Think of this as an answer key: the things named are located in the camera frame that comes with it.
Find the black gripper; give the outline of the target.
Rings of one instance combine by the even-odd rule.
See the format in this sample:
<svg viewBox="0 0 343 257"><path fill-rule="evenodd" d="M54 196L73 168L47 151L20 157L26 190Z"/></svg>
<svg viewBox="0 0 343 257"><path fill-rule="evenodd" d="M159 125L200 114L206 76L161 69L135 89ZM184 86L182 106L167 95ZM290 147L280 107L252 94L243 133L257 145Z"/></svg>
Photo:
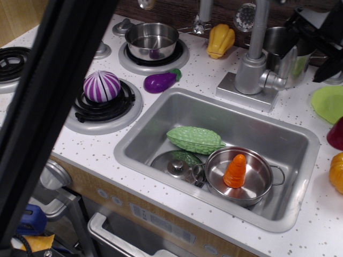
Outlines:
<svg viewBox="0 0 343 257"><path fill-rule="evenodd" d="M296 7L285 27L280 43L281 59L301 38L327 56L317 69L313 82L323 82L342 71L342 1L336 1L325 13Z"/></svg>

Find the black foreground robot arm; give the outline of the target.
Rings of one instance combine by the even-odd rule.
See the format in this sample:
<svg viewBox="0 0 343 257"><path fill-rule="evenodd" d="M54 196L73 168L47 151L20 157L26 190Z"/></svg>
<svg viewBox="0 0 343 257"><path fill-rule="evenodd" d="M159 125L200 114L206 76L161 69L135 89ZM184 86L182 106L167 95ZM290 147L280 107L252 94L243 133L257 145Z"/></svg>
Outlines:
<svg viewBox="0 0 343 257"><path fill-rule="evenodd" d="M48 4L34 41L34 54L25 68L24 80L12 100L1 132L1 187L8 198L19 175L25 178L15 190L13 207L3 218L1 243L10 244L16 225L39 174L51 153L84 164L95 175L122 187L163 210L179 216L227 241L255 250L274 253L274 244L324 254L342 248L342 195L329 182L331 158L338 152L326 142L329 126L316 118L310 97L318 85L307 83L281 93L282 103L262 117L276 122L291 119L315 134L311 178L301 185L300 213L295 227L280 235L264 232L236 214L229 214L186 193L119 164L109 155L129 130L93 140L82 136L85 145L77 148L78 136L63 128L66 112L76 95L76 86L91 64L91 54L100 43L113 17L114 1L57 1Z"/></svg>

